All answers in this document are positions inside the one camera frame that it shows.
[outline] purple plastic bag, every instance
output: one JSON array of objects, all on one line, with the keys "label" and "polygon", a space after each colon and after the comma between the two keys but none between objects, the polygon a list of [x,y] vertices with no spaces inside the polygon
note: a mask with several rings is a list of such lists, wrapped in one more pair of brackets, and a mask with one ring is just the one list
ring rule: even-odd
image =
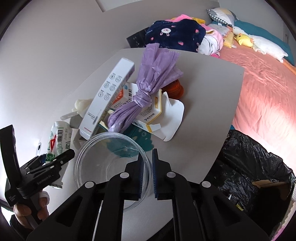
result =
[{"label": "purple plastic bag", "polygon": [[151,95],[182,77],[176,61],[179,53],[159,48],[159,43],[148,44],[137,77],[138,92],[133,101],[120,106],[108,119],[109,132],[124,132],[142,108],[151,106]]}]

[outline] pink blanket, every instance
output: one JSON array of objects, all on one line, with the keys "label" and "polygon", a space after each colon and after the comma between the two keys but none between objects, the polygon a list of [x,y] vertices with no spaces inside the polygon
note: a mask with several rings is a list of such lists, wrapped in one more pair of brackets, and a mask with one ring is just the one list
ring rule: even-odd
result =
[{"label": "pink blanket", "polygon": [[269,55],[235,45],[220,51],[221,59],[245,68],[232,124],[296,173],[296,75]]}]

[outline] metal screw head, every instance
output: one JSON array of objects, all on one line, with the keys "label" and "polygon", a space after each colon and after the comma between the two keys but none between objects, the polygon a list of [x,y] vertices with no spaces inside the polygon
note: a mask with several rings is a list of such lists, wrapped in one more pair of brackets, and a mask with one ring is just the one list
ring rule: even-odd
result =
[{"label": "metal screw head", "polygon": [[209,188],[209,187],[211,186],[211,183],[208,182],[208,181],[203,181],[203,182],[202,182],[202,186],[203,186],[204,188]]},{"label": "metal screw head", "polygon": [[129,174],[127,172],[123,172],[123,173],[120,174],[120,177],[121,178],[128,178]]},{"label": "metal screw head", "polygon": [[167,173],[167,177],[169,177],[169,178],[174,178],[175,176],[176,176],[176,173],[174,173],[174,172]]},{"label": "metal screw head", "polygon": [[87,182],[84,186],[86,188],[92,188],[94,186],[94,183],[93,182]]}]

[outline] yellow plush toy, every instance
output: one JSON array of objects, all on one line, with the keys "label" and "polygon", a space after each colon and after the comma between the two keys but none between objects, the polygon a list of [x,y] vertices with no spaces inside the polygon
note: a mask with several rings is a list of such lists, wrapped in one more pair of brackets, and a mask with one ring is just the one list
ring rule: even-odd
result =
[{"label": "yellow plush toy", "polygon": [[239,34],[235,38],[240,45],[252,48],[254,40],[245,34]]}]

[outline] gray table surface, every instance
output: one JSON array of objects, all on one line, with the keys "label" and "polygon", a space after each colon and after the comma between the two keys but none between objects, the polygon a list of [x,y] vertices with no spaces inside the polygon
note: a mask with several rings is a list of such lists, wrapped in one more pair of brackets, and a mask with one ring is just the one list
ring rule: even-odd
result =
[{"label": "gray table surface", "polygon": [[[93,98],[106,76],[121,57],[135,62],[136,69],[130,82],[136,81],[144,49],[122,49],[91,74],[72,94],[64,98],[48,121],[52,123],[71,111],[77,99]],[[177,66],[184,72],[180,79],[184,95],[183,121],[172,138],[164,142],[152,135],[152,144],[159,158],[170,163],[173,171],[187,180],[200,183],[214,163],[237,107],[244,69],[224,60],[198,53],[181,53]],[[48,141],[49,129],[44,130],[41,142]],[[74,160],[69,163],[63,182],[64,188],[47,187],[51,196],[49,211],[55,210],[76,189],[73,182]],[[150,182],[148,195],[137,207],[123,215],[122,240],[147,240],[171,218],[171,201],[157,201]]]}]

